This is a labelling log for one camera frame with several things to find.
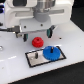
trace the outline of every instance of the red object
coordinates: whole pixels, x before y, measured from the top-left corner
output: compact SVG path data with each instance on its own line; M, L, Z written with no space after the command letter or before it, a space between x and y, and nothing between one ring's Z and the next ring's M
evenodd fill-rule
M32 41L32 45L36 48L42 47L44 44L44 41L42 40L41 37L35 37Z

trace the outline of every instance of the blue object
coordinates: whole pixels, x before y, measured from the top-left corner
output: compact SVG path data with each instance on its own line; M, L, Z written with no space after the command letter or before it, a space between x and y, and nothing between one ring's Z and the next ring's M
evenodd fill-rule
M47 46L43 50L43 56L47 60L55 61L58 60L60 57L60 50L57 47L54 46Z

